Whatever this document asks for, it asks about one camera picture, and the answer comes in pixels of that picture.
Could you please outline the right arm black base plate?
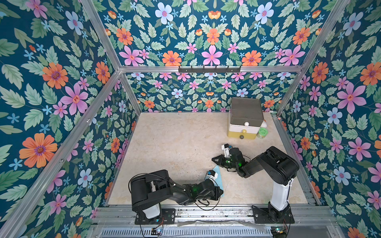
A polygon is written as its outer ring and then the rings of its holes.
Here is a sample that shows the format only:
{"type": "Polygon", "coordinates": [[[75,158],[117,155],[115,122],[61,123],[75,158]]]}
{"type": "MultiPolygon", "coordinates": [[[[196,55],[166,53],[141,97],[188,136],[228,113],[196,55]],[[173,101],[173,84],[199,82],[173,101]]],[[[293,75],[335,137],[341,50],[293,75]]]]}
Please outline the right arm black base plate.
{"type": "Polygon", "coordinates": [[[287,205],[285,209],[278,211],[270,203],[267,208],[251,206],[256,224],[294,224],[295,220],[291,211],[291,206],[287,205]]]}

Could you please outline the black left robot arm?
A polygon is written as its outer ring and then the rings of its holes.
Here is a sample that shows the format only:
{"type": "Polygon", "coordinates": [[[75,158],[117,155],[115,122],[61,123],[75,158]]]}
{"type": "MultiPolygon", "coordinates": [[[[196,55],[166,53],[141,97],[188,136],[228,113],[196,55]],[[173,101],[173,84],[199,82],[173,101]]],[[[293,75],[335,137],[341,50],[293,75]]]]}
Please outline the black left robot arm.
{"type": "Polygon", "coordinates": [[[165,200],[174,201],[181,206],[208,206],[210,201],[218,202],[224,191],[215,179],[217,176],[211,170],[200,183],[178,184],[169,177],[167,170],[138,174],[129,181],[132,211],[139,216],[153,219],[161,215],[160,203],[165,200]]]}

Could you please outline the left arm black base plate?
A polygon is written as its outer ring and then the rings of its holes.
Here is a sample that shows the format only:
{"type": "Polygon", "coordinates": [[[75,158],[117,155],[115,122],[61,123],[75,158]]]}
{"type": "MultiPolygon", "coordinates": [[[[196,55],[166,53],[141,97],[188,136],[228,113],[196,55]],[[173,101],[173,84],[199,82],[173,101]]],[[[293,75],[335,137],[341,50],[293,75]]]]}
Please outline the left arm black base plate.
{"type": "Polygon", "coordinates": [[[167,225],[174,224],[176,217],[176,209],[162,209],[154,207],[147,212],[137,212],[135,225],[167,225]]]}

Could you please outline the light blue square paper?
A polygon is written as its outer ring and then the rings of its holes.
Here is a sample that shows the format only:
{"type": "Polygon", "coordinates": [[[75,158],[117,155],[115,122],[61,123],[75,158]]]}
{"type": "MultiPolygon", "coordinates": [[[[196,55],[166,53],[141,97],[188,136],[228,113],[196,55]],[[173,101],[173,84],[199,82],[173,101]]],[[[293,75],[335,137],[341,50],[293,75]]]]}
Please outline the light blue square paper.
{"type": "Polygon", "coordinates": [[[215,173],[216,173],[216,175],[214,176],[215,177],[214,181],[216,182],[216,184],[218,185],[218,187],[220,189],[224,190],[220,167],[218,165],[216,165],[213,168],[213,171],[215,171],[215,173]]]}

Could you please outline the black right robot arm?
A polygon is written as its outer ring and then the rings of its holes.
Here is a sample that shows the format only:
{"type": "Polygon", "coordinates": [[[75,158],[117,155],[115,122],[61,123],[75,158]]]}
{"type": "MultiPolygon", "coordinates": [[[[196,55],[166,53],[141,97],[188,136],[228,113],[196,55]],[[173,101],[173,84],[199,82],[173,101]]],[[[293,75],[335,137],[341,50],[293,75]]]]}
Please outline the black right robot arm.
{"type": "Polygon", "coordinates": [[[293,180],[300,168],[298,162],[271,146],[265,152],[246,161],[246,156],[237,147],[229,144],[222,145],[223,154],[211,160],[216,165],[233,170],[242,178],[249,178],[260,171],[273,180],[273,192],[268,208],[276,213],[285,212],[289,207],[289,192],[293,180]]]}

